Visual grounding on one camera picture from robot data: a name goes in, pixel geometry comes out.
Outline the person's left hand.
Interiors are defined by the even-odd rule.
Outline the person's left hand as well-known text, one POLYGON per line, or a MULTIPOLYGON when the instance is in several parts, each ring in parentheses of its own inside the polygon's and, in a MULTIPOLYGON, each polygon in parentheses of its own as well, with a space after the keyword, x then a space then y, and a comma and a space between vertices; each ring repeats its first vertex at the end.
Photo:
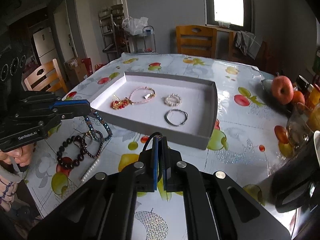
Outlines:
POLYGON ((12 150, 10 152, 1 151, 1 166, 11 165, 11 157, 20 167, 28 166, 31 162, 32 154, 35 151, 36 143, 29 144, 12 150))

